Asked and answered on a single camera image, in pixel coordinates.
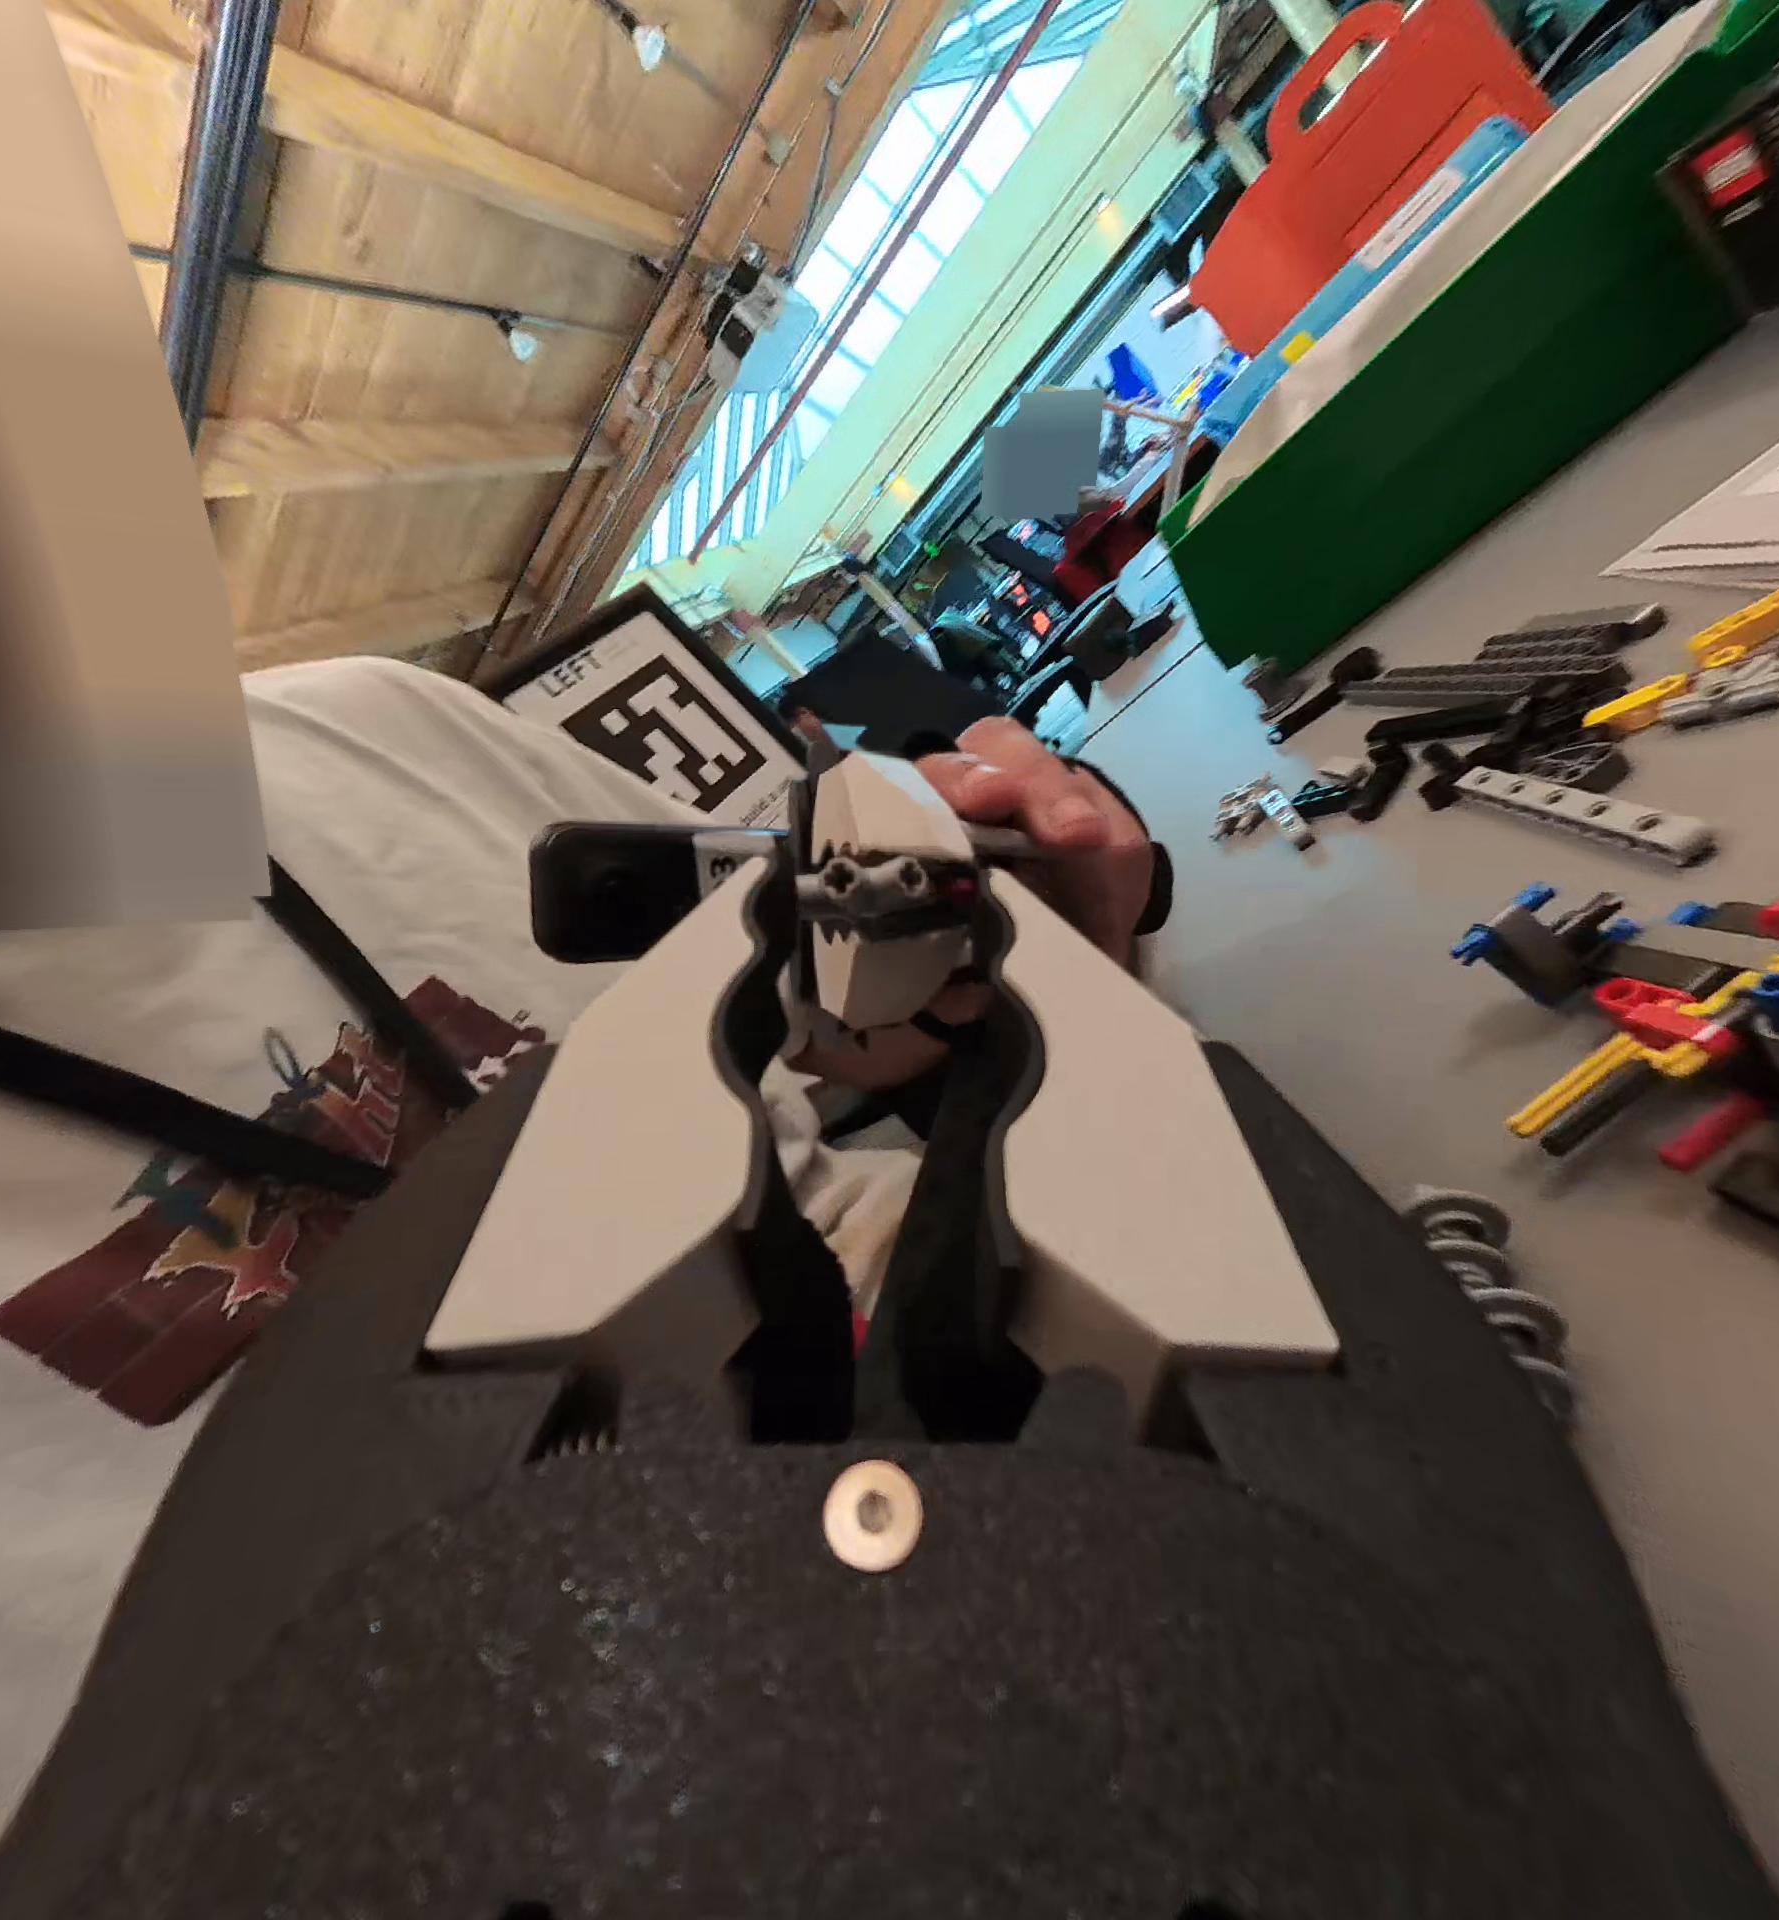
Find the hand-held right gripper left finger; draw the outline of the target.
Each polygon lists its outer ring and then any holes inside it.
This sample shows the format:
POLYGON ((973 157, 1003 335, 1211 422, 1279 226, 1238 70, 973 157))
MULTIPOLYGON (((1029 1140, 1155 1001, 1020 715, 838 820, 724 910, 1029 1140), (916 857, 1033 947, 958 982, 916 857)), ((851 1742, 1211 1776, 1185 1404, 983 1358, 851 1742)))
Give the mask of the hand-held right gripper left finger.
POLYGON ((446 1370, 565 1358, 716 1377, 758 1326, 759 1080, 790 944, 780 855, 736 867, 565 1033, 422 1341, 446 1370))

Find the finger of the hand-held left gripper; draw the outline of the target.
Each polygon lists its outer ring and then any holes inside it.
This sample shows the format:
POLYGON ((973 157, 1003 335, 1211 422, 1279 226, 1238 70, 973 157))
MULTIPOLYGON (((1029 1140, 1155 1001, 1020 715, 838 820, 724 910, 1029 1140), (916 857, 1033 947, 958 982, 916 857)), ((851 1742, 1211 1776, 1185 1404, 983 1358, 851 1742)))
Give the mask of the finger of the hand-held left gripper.
POLYGON ((807 780, 803 870, 828 858, 857 866, 911 857, 971 867, 976 850, 964 825, 911 762, 874 752, 849 752, 807 780))
POLYGON ((860 938, 852 927, 799 933, 799 1035, 873 1033, 922 1015, 968 965, 968 933, 955 925, 860 938))

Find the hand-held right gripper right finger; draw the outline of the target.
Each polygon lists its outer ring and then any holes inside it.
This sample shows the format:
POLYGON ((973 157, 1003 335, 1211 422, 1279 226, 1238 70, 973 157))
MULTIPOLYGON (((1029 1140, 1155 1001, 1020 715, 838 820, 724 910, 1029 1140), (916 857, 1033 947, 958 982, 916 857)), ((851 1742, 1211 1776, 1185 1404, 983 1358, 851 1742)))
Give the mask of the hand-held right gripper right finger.
POLYGON ((1020 879, 990 897, 1023 1043, 993 1140, 1014 1345, 1044 1377, 1112 1377, 1135 1422, 1193 1364, 1328 1371, 1338 1332, 1194 1029, 1020 879))

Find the grey three-branch lego connector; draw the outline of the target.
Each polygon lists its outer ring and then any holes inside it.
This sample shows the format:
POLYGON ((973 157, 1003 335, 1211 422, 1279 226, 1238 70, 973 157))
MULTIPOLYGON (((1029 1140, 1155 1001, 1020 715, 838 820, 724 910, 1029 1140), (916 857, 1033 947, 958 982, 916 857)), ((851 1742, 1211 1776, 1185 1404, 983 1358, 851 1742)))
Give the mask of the grey three-branch lego connector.
POLYGON ((961 921, 979 897, 973 860, 887 852, 830 852, 797 875, 797 913, 810 925, 847 927, 857 937, 961 921))

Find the small black blue lego assembly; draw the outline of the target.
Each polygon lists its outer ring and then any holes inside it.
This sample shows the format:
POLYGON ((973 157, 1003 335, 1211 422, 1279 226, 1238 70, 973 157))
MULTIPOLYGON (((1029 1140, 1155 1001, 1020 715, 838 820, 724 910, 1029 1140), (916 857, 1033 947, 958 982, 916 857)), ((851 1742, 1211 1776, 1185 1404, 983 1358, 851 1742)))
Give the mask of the small black blue lego assembly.
POLYGON ((1553 914, 1555 903, 1555 888, 1529 884, 1500 913, 1471 925, 1449 958, 1459 967, 1487 967, 1542 1009, 1584 997, 1614 974, 1620 947, 1642 925, 1625 916, 1614 894, 1553 914))

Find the partly built lego chassis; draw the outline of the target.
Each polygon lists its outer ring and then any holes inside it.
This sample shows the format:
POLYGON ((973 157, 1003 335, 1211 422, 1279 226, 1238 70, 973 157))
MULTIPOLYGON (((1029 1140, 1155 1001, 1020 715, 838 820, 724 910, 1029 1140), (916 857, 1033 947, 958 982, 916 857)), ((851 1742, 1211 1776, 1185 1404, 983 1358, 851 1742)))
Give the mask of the partly built lego chassis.
POLYGON ((1614 974, 1555 1007, 1589 1007, 1604 1040, 1506 1127, 1565 1160, 1656 1100, 1691 1102, 1656 1148, 1676 1173, 1779 1229, 1779 897, 1683 902, 1640 923, 1614 974))

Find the pile of lego pieces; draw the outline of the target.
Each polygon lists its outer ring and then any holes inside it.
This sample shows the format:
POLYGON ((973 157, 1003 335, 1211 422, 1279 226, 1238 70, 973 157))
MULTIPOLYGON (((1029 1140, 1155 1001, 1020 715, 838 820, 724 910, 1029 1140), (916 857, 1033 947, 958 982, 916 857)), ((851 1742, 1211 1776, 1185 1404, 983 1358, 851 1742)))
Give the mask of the pile of lego pieces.
POLYGON ((1698 815, 1625 793, 1626 747, 1642 734, 1688 734, 1779 711, 1779 589, 1684 641, 1683 666, 1637 683, 1625 654, 1659 634, 1653 602, 1529 623, 1487 638, 1471 661, 1389 666, 1371 647, 1335 661, 1319 683, 1284 683, 1262 707, 1284 747, 1341 707, 1372 715, 1357 759, 1287 792, 1272 776, 1222 797, 1211 838, 1261 831, 1294 850, 1314 821, 1372 825, 1408 788, 1431 810, 1482 805, 1676 872, 1709 862, 1717 831, 1698 815))

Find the lego instruction booklet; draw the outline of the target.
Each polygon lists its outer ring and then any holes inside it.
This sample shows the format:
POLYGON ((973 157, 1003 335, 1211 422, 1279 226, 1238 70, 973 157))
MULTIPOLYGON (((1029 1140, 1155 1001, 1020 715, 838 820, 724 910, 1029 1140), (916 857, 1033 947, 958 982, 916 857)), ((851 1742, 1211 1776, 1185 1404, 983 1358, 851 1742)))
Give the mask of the lego instruction booklet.
POLYGON ((1604 577, 1779 589, 1779 443, 1623 553, 1604 577))

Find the person's left hand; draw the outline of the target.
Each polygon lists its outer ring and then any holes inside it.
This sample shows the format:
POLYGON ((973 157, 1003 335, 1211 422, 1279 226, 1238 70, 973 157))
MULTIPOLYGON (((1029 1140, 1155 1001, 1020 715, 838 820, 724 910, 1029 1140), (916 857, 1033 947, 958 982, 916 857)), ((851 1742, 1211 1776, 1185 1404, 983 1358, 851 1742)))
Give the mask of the person's left hand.
MULTIPOLYGON (((1044 849, 1044 860, 1029 872, 1030 891, 1110 963, 1141 976, 1141 921, 1159 891, 1164 857, 1110 780, 1006 715, 976 722, 944 750, 918 755, 914 766, 961 821, 1016 831, 1044 849)), ((931 998, 924 1020, 854 1035, 807 1029, 783 1064, 865 1093, 908 1086, 990 1009, 991 991, 961 974, 931 998)))

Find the black office chair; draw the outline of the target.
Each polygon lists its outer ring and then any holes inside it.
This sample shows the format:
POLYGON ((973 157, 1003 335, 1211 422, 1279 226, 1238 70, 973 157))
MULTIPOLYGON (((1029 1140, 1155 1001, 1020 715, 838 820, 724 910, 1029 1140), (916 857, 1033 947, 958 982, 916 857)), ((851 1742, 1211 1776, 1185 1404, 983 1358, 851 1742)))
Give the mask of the black office chair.
POLYGON ((1168 638, 1182 610, 1181 590, 1135 589, 1122 599, 1119 589, 1119 582, 1096 589, 1075 608, 1052 617, 1033 641, 949 610, 927 630, 927 643, 942 672, 995 699, 1006 718, 1034 725, 1058 694, 1085 706, 1096 684, 1168 638))

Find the white printed shirt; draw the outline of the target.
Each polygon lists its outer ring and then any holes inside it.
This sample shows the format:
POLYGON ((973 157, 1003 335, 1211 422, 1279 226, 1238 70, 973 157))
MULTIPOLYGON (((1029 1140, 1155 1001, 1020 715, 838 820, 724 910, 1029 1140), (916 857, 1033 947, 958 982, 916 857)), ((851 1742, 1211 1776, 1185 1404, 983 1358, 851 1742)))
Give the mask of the white printed shirt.
MULTIPOLYGON (((406 665, 276 668, 243 694, 271 852, 477 1093, 621 976, 540 956, 528 850, 559 821, 693 807, 406 665)), ((0 1024, 386 1169, 445 1127, 258 909, 0 934, 0 1024)), ((0 1836, 218 1386, 353 1219, 0 1097, 0 1836)))

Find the large paned window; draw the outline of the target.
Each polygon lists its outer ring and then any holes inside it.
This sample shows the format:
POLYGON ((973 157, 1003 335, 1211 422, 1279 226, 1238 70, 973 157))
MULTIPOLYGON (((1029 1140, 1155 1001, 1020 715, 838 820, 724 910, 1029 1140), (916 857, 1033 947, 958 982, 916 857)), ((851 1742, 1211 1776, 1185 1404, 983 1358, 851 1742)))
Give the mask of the large paned window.
POLYGON ((752 541, 1064 95, 1116 2, 1064 2, 1006 84, 1038 5, 958 5, 794 268, 776 379, 733 390, 621 568, 618 589, 752 541))

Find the green plastic bin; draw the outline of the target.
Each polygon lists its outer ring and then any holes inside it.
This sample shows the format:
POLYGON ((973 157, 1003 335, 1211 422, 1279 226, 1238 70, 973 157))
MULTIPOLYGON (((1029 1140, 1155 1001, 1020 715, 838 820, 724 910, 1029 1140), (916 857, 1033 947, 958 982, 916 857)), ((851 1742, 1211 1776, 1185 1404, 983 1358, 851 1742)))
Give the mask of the green plastic bin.
POLYGON ((1590 159, 1191 530, 1164 541, 1214 661, 1304 666, 1743 327, 1659 175, 1779 64, 1726 5, 1590 159))

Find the thin metal ceiling pipe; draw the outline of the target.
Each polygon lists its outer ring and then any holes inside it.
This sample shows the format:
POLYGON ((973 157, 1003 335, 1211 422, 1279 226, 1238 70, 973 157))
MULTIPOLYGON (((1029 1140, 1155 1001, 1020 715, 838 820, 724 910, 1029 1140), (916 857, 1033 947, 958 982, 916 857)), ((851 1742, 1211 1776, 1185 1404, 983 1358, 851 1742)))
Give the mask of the thin metal ceiling pipe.
POLYGON ((166 375, 190 446, 205 422, 281 13, 281 2, 213 5, 197 64, 159 311, 166 375))

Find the red plastic crate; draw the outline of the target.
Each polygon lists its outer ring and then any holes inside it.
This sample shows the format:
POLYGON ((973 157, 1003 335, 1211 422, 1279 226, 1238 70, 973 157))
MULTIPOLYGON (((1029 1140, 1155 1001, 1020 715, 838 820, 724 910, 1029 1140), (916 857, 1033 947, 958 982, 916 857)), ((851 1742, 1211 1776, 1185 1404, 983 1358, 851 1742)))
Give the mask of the red plastic crate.
POLYGON ((1267 164, 1207 243, 1191 301, 1258 356, 1485 122, 1553 116, 1484 5, 1348 13, 1267 117, 1267 164))

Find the light blue package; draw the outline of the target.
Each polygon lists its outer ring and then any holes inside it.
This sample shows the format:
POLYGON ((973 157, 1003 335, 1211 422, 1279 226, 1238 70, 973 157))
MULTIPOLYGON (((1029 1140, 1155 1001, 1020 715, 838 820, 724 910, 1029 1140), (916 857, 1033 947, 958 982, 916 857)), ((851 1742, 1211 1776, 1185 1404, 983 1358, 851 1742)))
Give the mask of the light blue package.
POLYGON ((1529 134, 1489 117, 1377 227, 1357 253, 1249 354, 1203 415, 1203 430, 1227 446, 1284 373, 1431 237, 1482 183, 1526 145, 1529 134))

